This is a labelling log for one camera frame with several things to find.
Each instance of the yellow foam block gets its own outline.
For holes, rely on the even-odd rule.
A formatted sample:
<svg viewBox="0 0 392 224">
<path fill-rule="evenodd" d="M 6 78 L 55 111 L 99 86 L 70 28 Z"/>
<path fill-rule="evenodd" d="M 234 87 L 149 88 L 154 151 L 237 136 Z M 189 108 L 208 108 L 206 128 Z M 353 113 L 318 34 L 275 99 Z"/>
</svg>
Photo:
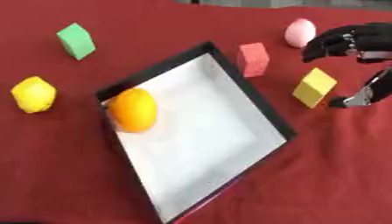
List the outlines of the yellow foam block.
<svg viewBox="0 0 392 224">
<path fill-rule="evenodd" d="M 56 88 L 34 76 L 19 82 L 11 93 L 17 105 L 30 114 L 49 109 L 56 97 Z"/>
<path fill-rule="evenodd" d="M 293 95 L 313 109 L 336 83 L 334 78 L 315 67 L 301 80 Z"/>
</svg>

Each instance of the red table surface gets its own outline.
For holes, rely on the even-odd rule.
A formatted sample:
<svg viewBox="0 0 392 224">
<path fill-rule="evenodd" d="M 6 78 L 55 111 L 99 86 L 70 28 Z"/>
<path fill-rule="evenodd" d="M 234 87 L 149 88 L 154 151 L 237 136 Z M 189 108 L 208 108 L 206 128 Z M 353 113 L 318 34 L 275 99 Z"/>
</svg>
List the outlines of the red table surface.
<svg viewBox="0 0 392 224">
<path fill-rule="evenodd" d="M 240 44 L 262 41 L 271 62 L 251 83 L 298 136 L 183 223 L 392 223 L 392 100 L 369 108 L 308 109 L 291 96 L 319 67 L 350 95 L 382 65 L 354 59 L 300 61 L 284 27 L 309 18 L 318 32 L 390 12 L 315 8 L 238 9 L 130 0 L 15 0 L 0 5 L 0 220 L 157 223 L 135 174 L 111 150 L 93 93 L 212 40 L 235 61 Z M 55 33 L 72 22 L 97 51 L 77 61 Z M 53 107 L 27 115 L 10 89 L 39 75 L 59 90 Z"/>
</svg>

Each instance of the fabric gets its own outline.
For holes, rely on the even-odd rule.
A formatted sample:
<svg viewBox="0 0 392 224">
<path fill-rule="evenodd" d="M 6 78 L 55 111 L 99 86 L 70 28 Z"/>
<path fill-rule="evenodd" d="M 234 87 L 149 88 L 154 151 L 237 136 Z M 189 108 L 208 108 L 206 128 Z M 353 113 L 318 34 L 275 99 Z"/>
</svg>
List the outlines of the fabric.
<svg viewBox="0 0 392 224">
<path fill-rule="evenodd" d="M 241 44 L 263 42 L 264 76 L 250 81 L 298 137 L 263 160 L 183 223 L 390 223 L 392 100 L 369 108 L 309 109 L 292 96 L 319 67 L 351 95 L 382 65 L 355 59 L 302 64 L 284 42 L 286 26 L 308 18 L 318 33 L 390 20 L 390 12 L 315 8 L 237 9 L 162 0 L 7 1 L 0 7 L 0 220 L 44 223 L 157 223 L 137 177 L 113 150 L 93 93 L 212 40 L 232 60 Z M 97 50 L 67 55 L 56 32 L 73 22 Z M 10 90 L 38 75 L 59 90 L 53 107 L 27 115 Z"/>
</svg>

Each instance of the robotic hand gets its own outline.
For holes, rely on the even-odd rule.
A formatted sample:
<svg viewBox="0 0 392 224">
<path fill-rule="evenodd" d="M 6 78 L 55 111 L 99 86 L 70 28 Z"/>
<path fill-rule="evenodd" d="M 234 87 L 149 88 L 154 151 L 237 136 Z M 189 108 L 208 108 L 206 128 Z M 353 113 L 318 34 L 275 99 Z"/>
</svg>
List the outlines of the robotic hand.
<svg viewBox="0 0 392 224">
<path fill-rule="evenodd" d="M 327 56 L 357 55 L 360 63 L 392 60 L 392 23 L 348 25 L 326 31 L 308 43 L 303 62 Z M 354 96 L 338 97 L 331 107 L 367 106 L 392 94 L 392 67 L 378 72 Z"/>
</svg>

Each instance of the green foam block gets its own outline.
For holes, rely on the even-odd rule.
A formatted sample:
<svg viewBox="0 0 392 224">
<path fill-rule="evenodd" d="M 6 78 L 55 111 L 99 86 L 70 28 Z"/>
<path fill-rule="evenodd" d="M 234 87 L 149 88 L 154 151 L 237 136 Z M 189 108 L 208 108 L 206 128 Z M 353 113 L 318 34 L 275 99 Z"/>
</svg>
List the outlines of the green foam block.
<svg viewBox="0 0 392 224">
<path fill-rule="evenodd" d="M 59 31 L 57 36 L 66 51 L 77 60 L 81 60 L 95 51 L 95 45 L 90 34 L 76 23 L 70 24 L 64 30 Z"/>
</svg>

